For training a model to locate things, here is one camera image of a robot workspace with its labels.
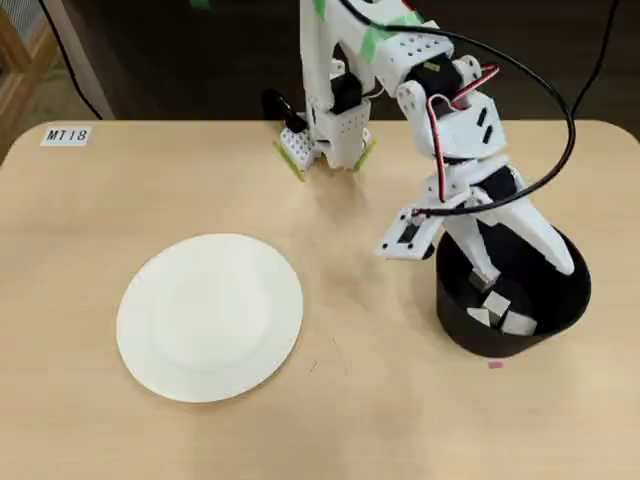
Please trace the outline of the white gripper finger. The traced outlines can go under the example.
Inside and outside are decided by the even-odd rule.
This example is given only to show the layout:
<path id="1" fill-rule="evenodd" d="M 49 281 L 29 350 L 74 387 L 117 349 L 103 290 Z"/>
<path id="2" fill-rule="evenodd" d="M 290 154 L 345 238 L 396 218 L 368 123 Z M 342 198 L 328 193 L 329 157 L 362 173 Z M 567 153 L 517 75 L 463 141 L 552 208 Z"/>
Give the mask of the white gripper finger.
<path id="1" fill-rule="evenodd" d="M 472 272 L 481 283 L 494 283 L 500 271 L 492 264 L 478 223 L 471 215 L 451 216 L 443 226 L 471 263 Z"/>
<path id="2" fill-rule="evenodd" d="M 536 249 L 557 271 L 569 276 L 574 261 L 563 237 L 527 199 L 481 212 L 479 219 L 487 225 L 501 224 Z"/>

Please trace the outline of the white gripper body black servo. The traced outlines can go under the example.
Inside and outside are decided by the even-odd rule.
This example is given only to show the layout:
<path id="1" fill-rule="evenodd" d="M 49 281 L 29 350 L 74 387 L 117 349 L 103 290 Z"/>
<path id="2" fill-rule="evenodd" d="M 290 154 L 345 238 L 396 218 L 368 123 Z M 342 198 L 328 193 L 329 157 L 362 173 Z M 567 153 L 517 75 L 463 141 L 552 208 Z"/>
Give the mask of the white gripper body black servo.
<path id="1" fill-rule="evenodd" d="M 520 173 L 510 164 L 507 155 L 484 160 L 469 160 L 447 166 L 444 172 L 443 199 L 439 179 L 433 175 L 423 183 L 421 221 L 460 220 L 460 215 L 433 215 L 428 210 L 461 210 L 488 206 L 506 200 L 526 187 Z"/>

